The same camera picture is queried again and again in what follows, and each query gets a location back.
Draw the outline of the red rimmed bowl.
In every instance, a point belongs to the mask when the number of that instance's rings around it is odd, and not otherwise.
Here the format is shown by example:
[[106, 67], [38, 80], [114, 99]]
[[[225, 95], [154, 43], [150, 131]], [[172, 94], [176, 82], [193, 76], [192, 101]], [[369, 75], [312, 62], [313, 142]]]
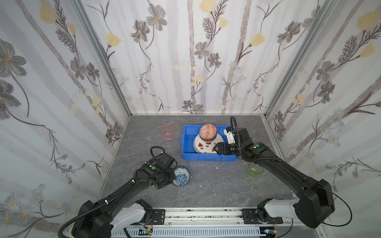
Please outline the red rimmed bowl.
[[199, 130], [199, 136], [204, 141], [213, 141], [217, 137], [217, 128], [212, 124], [204, 125]]

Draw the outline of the watermelon pattern plate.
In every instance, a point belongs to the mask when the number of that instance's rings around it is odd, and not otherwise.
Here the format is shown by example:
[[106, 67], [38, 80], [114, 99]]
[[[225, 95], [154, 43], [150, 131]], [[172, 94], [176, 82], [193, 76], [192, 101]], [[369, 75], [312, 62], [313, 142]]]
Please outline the watermelon pattern plate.
[[193, 140], [193, 148], [200, 154], [217, 154], [214, 147], [220, 142], [224, 142], [220, 134], [217, 134], [216, 138], [212, 141], [205, 141], [198, 134]]

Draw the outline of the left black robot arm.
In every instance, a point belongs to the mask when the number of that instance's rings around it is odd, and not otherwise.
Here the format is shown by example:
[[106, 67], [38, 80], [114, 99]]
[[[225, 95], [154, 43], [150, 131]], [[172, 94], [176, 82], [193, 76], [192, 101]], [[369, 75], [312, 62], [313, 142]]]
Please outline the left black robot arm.
[[110, 238], [116, 227], [112, 221], [128, 201], [151, 186], [162, 189], [171, 184], [176, 178], [176, 159], [160, 146], [151, 147], [150, 152], [152, 158], [124, 185], [95, 203], [86, 201], [78, 215], [59, 228], [58, 237], [65, 238], [64, 230], [73, 224], [71, 235], [75, 238]]

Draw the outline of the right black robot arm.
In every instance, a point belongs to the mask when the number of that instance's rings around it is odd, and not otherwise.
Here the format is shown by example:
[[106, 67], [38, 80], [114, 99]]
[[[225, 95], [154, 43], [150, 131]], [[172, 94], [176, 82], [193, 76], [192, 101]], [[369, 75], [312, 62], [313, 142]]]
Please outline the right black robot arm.
[[256, 209], [258, 221], [268, 223], [274, 218], [290, 218], [301, 221], [305, 226], [315, 229], [335, 211], [332, 187], [326, 180], [316, 180], [284, 160], [280, 159], [268, 146], [254, 143], [245, 128], [239, 128], [235, 117], [224, 131], [227, 142], [214, 146], [218, 155], [235, 155], [238, 159], [254, 163], [271, 172], [296, 195], [295, 199], [277, 200], [268, 198]]

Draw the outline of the blue plastic bin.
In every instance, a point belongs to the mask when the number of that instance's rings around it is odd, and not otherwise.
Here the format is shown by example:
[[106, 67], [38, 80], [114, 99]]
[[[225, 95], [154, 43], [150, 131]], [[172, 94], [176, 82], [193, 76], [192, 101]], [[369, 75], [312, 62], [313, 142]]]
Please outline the blue plastic bin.
[[[193, 140], [199, 134], [201, 125], [185, 125], [182, 140], [181, 140], [181, 154], [184, 160], [187, 161], [216, 161], [216, 162], [233, 162], [237, 161], [235, 155], [218, 155], [218, 154], [200, 154], [193, 148]], [[224, 142], [227, 142], [227, 137], [224, 130], [227, 126], [216, 126], [217, 133], [223, 137]]]

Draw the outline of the blue zigzag pattern bowl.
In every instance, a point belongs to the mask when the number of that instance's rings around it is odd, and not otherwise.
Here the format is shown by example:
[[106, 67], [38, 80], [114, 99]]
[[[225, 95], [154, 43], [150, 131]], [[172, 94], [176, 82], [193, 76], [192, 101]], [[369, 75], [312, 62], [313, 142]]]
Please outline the blue zigzag pattern bowl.
[[172, 182], [172, 184], [176, 187], [184, 187], [186, 186], [190, 179], [191, 179], [191, 173], [188, 168], [186, 167], [177, 167], [174, 170], [176, 179]]

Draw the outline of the pink glass cup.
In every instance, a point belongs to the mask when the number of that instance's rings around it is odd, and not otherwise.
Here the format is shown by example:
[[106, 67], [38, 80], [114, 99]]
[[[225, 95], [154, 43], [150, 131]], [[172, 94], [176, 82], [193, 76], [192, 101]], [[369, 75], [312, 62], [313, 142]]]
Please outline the pink glass cup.
[[171, 140], [173, 138], [173, 127], [172, 125], [163, 125], [161, 127], [161, 133], [165, 140]]

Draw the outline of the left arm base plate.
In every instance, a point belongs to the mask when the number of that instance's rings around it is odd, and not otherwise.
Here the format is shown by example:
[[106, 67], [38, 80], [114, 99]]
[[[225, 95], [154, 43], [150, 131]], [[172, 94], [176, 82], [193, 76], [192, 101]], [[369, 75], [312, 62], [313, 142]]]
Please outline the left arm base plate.
[[165, 215], [165, 209], [151, 209], [146, 212], [140, 223], [145, 226], [164, 225]]

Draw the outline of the aluminium rail frame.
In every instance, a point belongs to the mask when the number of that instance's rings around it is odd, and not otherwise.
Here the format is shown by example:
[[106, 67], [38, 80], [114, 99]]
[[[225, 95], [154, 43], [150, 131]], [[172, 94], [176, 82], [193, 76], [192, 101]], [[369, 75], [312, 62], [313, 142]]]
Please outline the aluminium rail frame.
[[112, 235], [125, 228], [144, 228], [152, 232], [154, 228], [177, 227], [258, 227], [265, 238], [330, 238], [332, 235], [327, 226], [320, 225], [315, 229], [305, 226], [297, 219], [282, 218], [283, 224], [245, 225], [242, 209], [246, 208], [154, 208], [165, 209], [164, 225], [145, 226], [141, 224], [143, 209], [134, 205], [123, 209], [112, 225]]

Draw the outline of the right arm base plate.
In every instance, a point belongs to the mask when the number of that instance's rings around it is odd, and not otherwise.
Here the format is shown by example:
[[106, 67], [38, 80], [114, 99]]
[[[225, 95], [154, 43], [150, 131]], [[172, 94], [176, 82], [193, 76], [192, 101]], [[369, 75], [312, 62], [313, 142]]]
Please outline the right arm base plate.
[[256, 208], [246, 208], [242, 209], [242, 219], [245, 225], [259, 225], [259, 224], [283, 224], [283, 220], [281, 217], [272, 218], [268, 216], [264, 210], [256, 209]]

